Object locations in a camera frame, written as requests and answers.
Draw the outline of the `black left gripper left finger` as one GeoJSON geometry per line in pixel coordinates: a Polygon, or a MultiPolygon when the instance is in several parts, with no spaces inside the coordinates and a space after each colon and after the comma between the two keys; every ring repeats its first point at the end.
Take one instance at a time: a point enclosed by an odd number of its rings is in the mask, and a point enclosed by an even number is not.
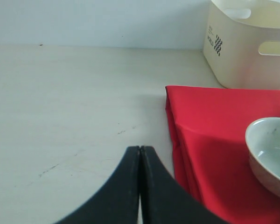
{"type": "Polygon", "coordinates": [[[105,184],[59,224],[136,224],[140,147],[128,147],[105,184]]]}

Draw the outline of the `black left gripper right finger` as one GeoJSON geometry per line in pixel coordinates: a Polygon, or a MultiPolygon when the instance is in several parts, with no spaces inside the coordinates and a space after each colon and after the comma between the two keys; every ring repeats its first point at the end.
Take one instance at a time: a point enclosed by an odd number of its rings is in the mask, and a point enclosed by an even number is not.
{"type": "Polygon", "coordinates": [[[175,181],[153,147],[142,146],[140,157],[140,198],[144,224],[226,223],[175,181]]]}

